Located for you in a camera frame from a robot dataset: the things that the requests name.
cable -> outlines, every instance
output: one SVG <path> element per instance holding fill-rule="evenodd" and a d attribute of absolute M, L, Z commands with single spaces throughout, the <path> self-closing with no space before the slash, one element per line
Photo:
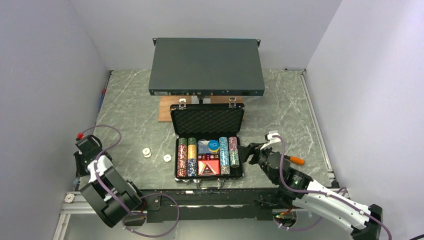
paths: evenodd
<path fill-rule="evenodd" d="M 413 237 L 410 240 L 418 240 L 418 239 L 424 239 L 424 234 L 421 234 L 419 236 Z"/>
<path fill-rule="evenodd" d="M 307 227 L 302 227 L 302 228 L 295 228 L 295 229 L 292 229 L 292 228 L 290 228 L 290 227 L 286 227 L 286 226 L 281 226 L 280 227 L 280 224 L 277 222 L 277 220 L 275 219 L 275 217 L 274 217 L 274 222 L 280 227 L 280 228 L 284 228 L 284 229 L 286 229 L 286 230 L 288 230 L 288 231 L 293 231 L 293 232 L 301 232 L 301 231 L 306 231 L 306 230 L 309 230 L 309 229 L 311 229 L 311 228 L 313 228 L 313 227 L 315 227 L 316 225 L 318 225 L 321 221 L 323 220 L 323 217 L 321 216 L 321 217 L 319 217 L 318 218 L 318 220 L 316 220 L 316 222 L 314 223 L 314 224 L 312 224 L 312 225 L 310 225 L 310 226 L 307 226 Z"/>
<path fill-rule="evenodd" d="M 94 164 L 93 164 L 93 166 L 94 166 L 94 171 L 95 171 L 95 178 L 97 179 L 97 181 L 98 181 L 98 183 L 101 185 L 101 187 L 108 193 L 108 194 L 110 194 L 110 196 L 112 196 L 112 198 L 113 199 L 115 199 L 118 203 L 119 203 L 119 205 L 121 205 L 121 207 L 129 214 L 129 215 L 132 215 L 132 214 L 139 214 L 139 213 L 137 213 L 137 212 L 132 212 L 126 205 L 125 205 L 125 203 L 123 203 L 120 199 L 119 199 L 119 197 L 118 196 L 116 196 L 107 186 L 106 186 L 106 184 L 102 181 L 102 179 L 100 178 L 100 175 L 99 175 L 99 172 L 98 172 L 98 166 L 97 166 L 97 162 L 98 162 L 98 160 L 99 160 L 99 158 L 107 151 L 107 150 L 109 150 L 109 149 L 111 149 L 111 148 L 113 148 L 113 147 L 115 147 L 116 145 L 118 145 L 118 143 L 121 141 L 121 139 L 122 139 L 122 134 L 121 134 L 121 132 L 119 131 L 119 129 L 117 129 L 116 127 L 113 127 L 113 126 L 110 126 L 110 125 L 105 125 L 105 124 L 102 124 L 102 125 L 95 125 L 95 126 L 92 126 L 92 127 L 90 127 L 90 128 L 87 128 L 86 130 L 84 130 L 82 133 L 84 134 L 85 132 L 87 132 L 88 130 L 91 130 L 91 129 L 94 129 L 94 128 L 97 128 L 97 127 L 105 127 L 105 128 L 110 128 L 110 129 L 113 129 L 113 130 L 115 130 L 118 134 L 119 134 L 119 138 L 118 138 L 118 140 L 114 143 L 114 144 L 112 144 L 112 145 L 110 145 L 110 146 L 108 146 L 108 147 L 106 147 L 105 149 L 103 149 L 101 152 L 99 152 L 98 154 L 97 154 L 97 156 L 95 157 L 95 160 L 94 160 Z M 175 206 L 176 206 L 176 210 L 177 210 L 177 215 L 176 215 L 176 220 L 175 220 L 175 223 L 173 224 L 173 226 L 168 230 L 168 231 L 166 231 L 166 232 L 164 232 L 164 233 L 162 233 L 162 234 L 159 234 L 159 235 L 147 235 L 147 234 L 143 234 L 143 233 L 140 233 L 140 232 L 137 232 L 137 231 L 134 231 L 134 230 L 132 230 L 132 229 L 130 229 L 129 227 L 127 227 L 127 226 L 125 226 L 124 225 L 124 221 L 122 220 L 122 225 L 124 226 L 124 229 L 126 229 L 126 230 L 128 230 L 128 231 L 130 231 L 130 232 L 132 232 L 132 233 L 135 233 L 135 234 L 137 234 L 137 235 L 140 235 L 140 236 L 143 236 L 143 237 L 147 237 L 147 238 L 158 238 L 158 237 L 162 237 L 162 236 L 165 236 L 165 235 L 167 235 L 167 234 L 169 234 L 172 230 L 174 230 L 174 228 L 177 226 L 177 223 L 178 223 L 178 220 L 180 219 L 180 207 L 178 206 L 178 203 L 177 203 L 177 201 L 175 201 L 175 199 L 173 199 L 171 196 L 169 196 L 169 195 L 167 195 L 167 194 L 164 194 L 164 193 L 152 193 L 152 194 L 148 194 L 148 195 L 145 195 L 145 196 L 142 196 L 140 199 L 145 199 L 145 198 L 148 198 L 148 197 L 150 197 L 150 196 L 156 196 L 156 195 L 162 195 L 162 196 L 165 196 L 165 197 L 167 197 L 167 198 L 169 198 L 174 204 L 175 204 Z"/>
<path fill-rule="evenodd" d="M 287 210 L 287 211 L 283 211 L 282 213 L 280 213 L 280 215 L 287 215 L 289 214 L 293 209 L 295 208 L 295 206 L 291 205 L 291 207 Z"/>
<path fill-rule="evenodd" d="M 262 204 L 267 204 L 267 205 L 270 205 L 270 206 L 277 206 L 277 205 L 279 205 L 278 203 L 270 203 L 270 202 L 267 202 L 267 201 L 262 201 L 262 200 L 253 200 L 254 202 L 258 202 L 258 203 L 262 203 Z"/>
<path fill-rule="evenodd" d="M 281 140 L 281 144 L 282 144 L 282 153 L 281 153 L 281 159 L 280 159 L 280 163 L 279 163 L 279 177 L 281 179 L 282 184 L 284 185 L 284 187 L 289 190 L 292 191 L 294 193 L 299 193 L 299 194 L 321 194 L 321 195 L 326 195 L 325 192 L 322 191 L 315 191 L 315 190 L 297 190 L 294 188 L 291 188 L 287 185 L 287 183 L 284 181 L 284 177 L 283 177 L 283 165 L 284 165 L 284 154 L 286 152 L 286 142 L 284 141 L 284 138 L 282 138 L 280 135 L 273 135 L 273 138 L 279 138 Z M 336 195 L 330 194 L 329 197 L 339 200 L 340 202 L 348 205 L 349 207 L 355 209 L 358 212 L 363 213 L 363 211 L 361 209 L 359 209 L 358 207 L 356 207 L 355 205 L 351 204 L 350 202 L 346 201 L 343 198 L 339 198 Z M 381 221 L 379 221 L 377 218 L 371 216 L 370 214 L 364 212 L 363 215 L 367 216 L 368 218 L 370 218 L 371 220 L 373 220 L 374 222 L 376 222 L 377 224 L 379 224 L 386 232 L 388 235 L 388 240 L 392 240 L 392 234 L 390 233 L 389 229 L 386 227 L 386 225 L 384 225 Z"/>
<path fill-rule="evenodd" d="M 175 204 L 176 211 L 177 211 L 177 213 L 176 213 L 176 221 L 174 222 L 174 224 L 172 225 L 172 227 L 168 231 L 166 231 L 164 233 L 161 233 L 161 234 L 158 234 L 158 235 L 148 235 L 148 234 L 144 234 L 144 233 L 135 231 L 135 230 L 133 230 L 133 229 L 125 226 L 124 220 L 121 220 L 124 229 L 130 231 L 131 233 L 134 233 L 134 234 L 137 234 L 139 236 L 146 237 L 146 238 L 159 238 L 159 237 L 163 237 L 163 236 L 169 234 L 172 230 L 174 230 L 174 228 L 177 226 L 178 220 L 180 219 L 180 207 L 178 206 L 178 203 L 177 203 L 177 201 L 175 201 L 175 199 L 173 199 L 171 196 L 169 196 L 169 195 L 167 195 L 165 193 L 152 193 L 152 194 L 148 194 L 146 196 L 142 196 L 140 199 L 145 199 L 145 198 L 148 198 L 148 197 L 151 197 L 151 196 L 156 196 L 156 195 L 165 196 L 165 197 L 169 198 L 171 201 L 173 201 L 173 203 Z"/>
<path fill-rule="evenodd" d="M 274 222 L 278 223 L 278 226 L 284 226 L 289 222 L 290 225 L 287 226 L 288 228 L 291 228 L 296 224 L 296 220 L 293 218 L 274 218 Z"/>
<path fill-rule="evenodd" d="M 143 205 L 141 206 L 140 212 L 143 212 L 145 210 L 146 204 L 147 204 L 147 201 L 144 201 Z"/>

white wall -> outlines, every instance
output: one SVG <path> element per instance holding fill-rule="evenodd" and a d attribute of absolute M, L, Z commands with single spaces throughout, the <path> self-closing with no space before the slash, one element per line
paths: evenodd
<path fill-rule="evenodd" d="M 423 65 L 424 1 L 343 0 L 307 67 L 337 179 L 394 240 L 424 233 Z"/>
<path fill-rule="evenodd" d="M 109 69 L 151 68 L 152 38 L 254 38 L 263 68 L 304 69 L 341 0 L 70 0 Z"/>
<path fill-rule="evenodd" d="M 68 0 L 0 7 L 0 239 L 52 239 L 108 77 Z"/>

gray marble surface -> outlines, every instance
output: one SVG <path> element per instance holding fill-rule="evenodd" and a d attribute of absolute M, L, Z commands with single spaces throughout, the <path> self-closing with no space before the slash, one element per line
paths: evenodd
<path fill-rule="evenodd" d="M 264 96 L 244 97 L 245 117 L 239 133 L 242 145 L 263 142 L 266 131 L 278 130 L 285 138 L 286 153 L 305 160 L 304 166 L 292 167 L 329 186 L 327 164 L 323 156 L 310 113 L 306 94 L 297 71 L 263 70 Z M 159 123 L 158 96 L 148 92 L 150 69 L 115 70 L 98 115 L 97 124 L 115 126 L 122 141 L 109 153 L 118 172 L 140 189 L 195 189 L 194 183 L 174 180 L 175 140 L 172 123 Z M 98 127 L 94 134 L 104 146 L 114 143 L 118 135 Z M 142 150 L 150 148 L 151 158 Z M 163 156 L 170 154 L 172 161 Z M 228 181 L 225 188 L 273 188 L 258 165 L 243 165 L 244 179 Z M 81 179 L 84 186 L 88 178 Z M 205 185 L 217 185 L 206 182 Z"/>

poker chip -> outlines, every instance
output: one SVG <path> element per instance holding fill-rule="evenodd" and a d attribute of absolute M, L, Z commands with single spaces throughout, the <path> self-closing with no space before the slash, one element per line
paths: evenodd
<path fill-rule="evenodd" d="M 224 136 L 219 138 L 219 162 L 221 175 L 229 175 L 230 155 L 228 150 L 228 139 Z"/>
<path fill-rule="evenodd" d="M 172 157 L 171 157 L 171 155 L 166 154 L 165 156 L 163 156 L 163 160 L 168 163 L 172 160 Z"/>
<path fill-rule="evenodd" d="M 188 145 L 196 145 L 196 138 L 190 137 L 188 139 Z"/>
<path fill-rule="evenodd" d="M 237 150 L 237 137 L 228 138 L 229 162 L 232 168 L 240 166 L 239 151 Z"/>
<path fill-rule="evenodd" d="M 186 177 L 187 176 L 187 139 L 186 138 L 179 138 L 178 139 L 178 156 L 177 156 L 177 170 L 176 170 L 176 176 L 177 177 Z"/>
<path fill-rule="evenodd" d="M 197 175 L 197 160 L 196 159 L 188 159 L 187 160 L 187 176 L 195 177 Z"/>
<path fill-rule="evenodd" d="M 188 145 L 187 158 L 188 159 L 196 159 L 197 158 L 196 144 L 194 144 L 194 145 Z"/>
<path fill-rule="evenodd" d="M 220 143 L 217 140 L 210 140 L 207 146 L 209 147 L 209 150 L 214 153 L 220 150 Z"/>
<path fill-rule="evenodd" d="M 178 138 L 178 145 L 186 145 L 187 146 L 187 138 L 184 138 L 184 137 Z"/>
<path fill-rule="evenodd" d="M 152 156 L 152 151 L 148 147 L 144 148 L 142 150 L 142 153 L 143 153 L 143 157 L 145 157 L 146 159 L 148 159 Z"/>

purple cable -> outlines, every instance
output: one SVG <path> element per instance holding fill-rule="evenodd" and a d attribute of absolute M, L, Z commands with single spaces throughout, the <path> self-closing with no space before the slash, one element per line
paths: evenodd
<path fill-rule="evenodd" d="M 278 138 L 281 140 L 282 143 L 282 153 L 281 153 L 281 159 L 280 159 L 280 163 L 279 163 L 279 177 L 281 179 L 282 184 L 284 185 L 284 187 L 287 190 L 290 190 L 294 193 L 299 193 L 299 194 L 321 194 L 321 195 L 326 195 L 325 192 L 322 191 L 314 191 L 314 190 L 297 190 L 294 188 L 291 188 L 287 185 L 287 183 L 284 181 L 284 177 L 283 177 L 283 165 L 284 165 L 284 154 L 286 153 L 286 142 L 284 141 L 284 138 L 282 138 L 279 135 L 272 135 L 273 138 Z M 355 205 L 351 204 L 350 202 L 346 201 L 343 198 L 339 198 L 336 195 L 330 194 L 329 197 L 339 200 L 340 202 L 348 205 L 349 207 L 355 209 L 358 212 L 361 212 L 362 210 L 359 209 L 358 207 L 356 207 Z M 386 232 L 388 235 L 388 240 L 392 240 L 392 234 L 390 233 L 389 229 L 386 227 L 386 225 L 384 225 L 381 221 L 379 221 L 377 218 L 371 216 L 370 214 L 364 212 L 363 215 L 367 216 L 368 218 L 370 218 L 371 220 L 373 220 L 374 222 L 376 222 L 377 224 L 379 224 Z"/>
<path fill-rule="evenodd" d="M 97 170 L 98 170 L 98 167 L 97 167 L 97 161 L 99 160 L 99 158 L 107 151 L 107 150 L 109 150 L 109 149 L 111 149 L 111 148 L 113 148 L 113 147 L 115 147 L 116 145 L 118 145 L 118 143 L 121 141 L 121 139 L 122 139 L 122 134 L 121 134 L 121 132 L 119 131 L 119 129 L 117 129 L 116 127 L 113 127 L 113 126 L 110 126 L 110 125 L 104 125 L 104 124 L 102 124 L 102 125 L 95 125 L 95 126 L 92 126 L 92 127 L 90 127 L 90 128 L 87 128 L 86 130 L 84 130 L 82 133 L 84 134 L 85 132 L 87 132 L 88 130 L 90 130 L 90 129 L 94 129 L 94 128 L 97 128 L 97 127 L 105 127 L 105 128 L 110 128 L 110 129 L 113 129 L 113 130 L 115 130 L 118 134 L 119 134 L 119 139 L 114 143 L 114 144 L 112 144 L 112 145 L 110 145 L 110 146 L 108 146 L 108 147 L 106 147 L 105 149 L 103 149 L 101 152 L 99 152 L 98 154 L 97 154 L 97 156 L 95 157 L 95 162 L 94 162 L 94 171 L 95 171 L 95 178 L 97 179 L 97 181 L 98 181 L 98 183 L 101 185 L 101 187 L 108 193 L 108 194 L 110 194 L 110 196 L 112 196 L 112 198 L 113 199 L 115 199 L 118 203 L 119 203 L 119 205 L 121 205 L 121 207 L 123 208 L 123 209 L 125 209 L 125 211 L 129 214 L 129 215 L 132 215 L 132 214 L 134 214 L 134 212 L 132 212 L 126 205 L 125 205 L 125 203 L 123 203 L 120 199 L 119 199 L 119 197 L 118 196 L 116 196 L 109 188 L 108 188 L 108 186 L 106 186 L 106 184 L 102 181 L 102 179 L 100 178 L 100 175 L 99 175 L 99 173 L 97 172 Z M 162 195 L 162 196 L 165 196 L 165 197 L 167 197 L 167 198 L 169 198 L 171 201 L 173 201 L 174 202 L 174 204 L 175 204 L 175 206 L 176 206 L 176 210 L 177 210 L 177 216 L 176 216 L 176 220 L 175 220 L 175 223 L 174 223 L 174 225 L 168 230 L 168 231 L 166 231 L 166 232 L 164 232 L 164 233 L 162 233 L 162 234 L 159 234 L 159 235 L 147 235 L 147 234 L 143 234 L 143 233 L 140 233 L 140 232 L 137 232 L 137 231 L 134 231 L 134 230 L 132 230 L 132 229 L 130 229 L 129 227 L 127 227 L 127 226 L 125 226 L 124 225 L 124 221 L 122 221 L 122 225 L 124 225 L 124 228 L 126 229 L 126 230 L 128 230 L 128 231 L 130 231 L 130 232 L 132 232 L 132 233 L 135 233 L 135 234 L 137 234 L 137 235 L 140 235 L 140 236 L 143 236 L 143 237 L 147 237 L 147 238 L 158 238 L 158 237 L 162 237 L 162 236 L 165 236 L 165 235 L 167 235 L 167 234 L 169 234 L 172 230 L 174 230 L 174 228 L 177 226 L 177 223 L 178 223 L 178 220 L 180 219 L 180 207 L 178 206 L 178 204 L 177 204 L 177 201 L 175 201 L 175 199 L 173 199 L 171 196 L 169 196 L 169 195 L 167 195 L 167 194 L 164 194 L 164 193 L 152 193 L 152 194 L 148 194 L 148 195 L 146 195 L 146 196 L 142 196 L 140 199 L 145 199 L 145 198 L 148 198 L 148 197 L 150 197 L 150 196 L 155 196 L 155 195 Z"/>
<path fill-rule="evenodd" d="M 171 196 L 169 196 L 169 195 L 167 195 L 165 193 L 152 193 L 152 194 L 148 194 L 146 196 L 142 196 L 140 199 L 145 199 L 145 198 L 148 198 L 148 197 L 151 197 L 151 196 L 156 196 L 156 195 L 165 196 L 165 197 L 169 198 L 171 201 L 173 201 L 173 203 L 175 204 L 176 211 L 177 211 L 177 213 L 176 213 L 176 221 L 172 225 L 172 227 L 168 231 L 166 231 L 164 233 L 161 233 L 161 234 L 158 234 L 158 235 L 148 235 L 148 234 L 144 234 L 144 233 L 138 232 L 136 230 L 132 230 L 131 228 L 125 226 L 124 220 L 122 220 L 121 222 L 122 222 L 122 225 L 123 225 L 124 229 L 130 231 L 131 233 L 135 233 L 135 234 L 137 234 L 139 236 L 146 237 L 146 238 L 159 238 L 159 237 L 163 237 L 163 236 L 169 234 L 172 230 L 174 230 L 174 228 L 177 226 L 178 220 L 180 219 L 180 207 L 178 206 L 178 203 L 177 203 L 177 201 L 175 201 L 175 199 L 173 199 Z"/>
<path fill-rule="evenodd" d="M 337 190 L 337 193 L 340 193 L 342 190 L 344 190 L 343 191 L 343 193 L 341 194 L 342 196 L 345 196 L 345 194 L 346 194 L 346 192 L 348 191 L 348 189 L 346 188 L 346 187 L 342 187 L 342 188 L 340 188 L 339 190 Z M 289 228 L 289 227 L 286 227 L 286 226 L 281 226 L 282 228 L 285 228 L 286 230 L 288 230 L 288 231 L 293 231 L 293 232 L 301 232 L 301 231 L 306 231 L 306 230 L 309 230 L 309 229 L 311 229 L 311 228 L 313 228 L 313 227 L 315 227 L 316 225 L 318 225 L 322 220 L 323 220 L 324 218 L 322 217 L 322 216 L 320 216 L 317 220 L 316 220 L 316 222 L 315 223 L 313 223 L 312 225 L 310 225 L 310 226 L 307 226 L 307 227 L 302 227 L 302 228 L 295 228 L 295 229 L 293 229 L 293 228 Z M 274 222 L 278 225 L 278 226 L 280 226 L 280 223 L 279 222 L 277 222 L 277 220 L 274 218 Z"/>

